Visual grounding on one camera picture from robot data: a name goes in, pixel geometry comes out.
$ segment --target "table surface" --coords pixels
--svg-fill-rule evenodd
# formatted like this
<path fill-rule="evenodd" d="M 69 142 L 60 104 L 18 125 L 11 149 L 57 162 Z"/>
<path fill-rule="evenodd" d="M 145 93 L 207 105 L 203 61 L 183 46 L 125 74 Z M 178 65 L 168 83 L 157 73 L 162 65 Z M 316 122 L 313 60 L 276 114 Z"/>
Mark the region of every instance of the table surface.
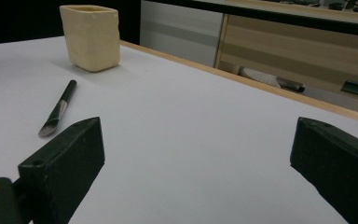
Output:
<path fill-rule="evenodd" d="M 105 165 L 71 223 L 346 223 L 289 156 L 299 117 L 358 137 L 358 113 L 125 42 L 120 55 L 90 74 L 63 37 L 0 45 L 0 176 L 100 117 Z M 56 133 L 39 138 L 71 79 Z"/>

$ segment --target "black handle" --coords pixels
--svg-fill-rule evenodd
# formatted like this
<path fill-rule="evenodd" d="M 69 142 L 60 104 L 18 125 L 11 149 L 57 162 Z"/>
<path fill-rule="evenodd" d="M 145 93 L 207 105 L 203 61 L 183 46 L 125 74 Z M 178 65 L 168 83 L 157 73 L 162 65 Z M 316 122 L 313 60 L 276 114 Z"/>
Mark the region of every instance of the black handle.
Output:
<path fill-rule="evenodd" d="M 74 91 L 76 86 L 76 81 L 75 80 L 71 80 L 68 84 L 68 86 L 66 87 L 65 91 L 63 92 L 60 101 L 64 100 L 66 103 L 68 103 L 69 101 L 69 97 L 71 97 L 72 92 Z"/>

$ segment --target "cream ceramic cup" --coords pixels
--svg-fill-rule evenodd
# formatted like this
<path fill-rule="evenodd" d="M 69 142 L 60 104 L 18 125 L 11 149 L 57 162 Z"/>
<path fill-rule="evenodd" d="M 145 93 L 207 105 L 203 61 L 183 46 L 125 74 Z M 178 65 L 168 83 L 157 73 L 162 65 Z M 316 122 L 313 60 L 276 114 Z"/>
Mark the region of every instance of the cream ceramic cup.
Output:
<path fill-rule="evenodd" d="M 116 66 L 120 61 L 118 12 L 98 6 L 60 6 L 70 61 L 89 72 Z"/>

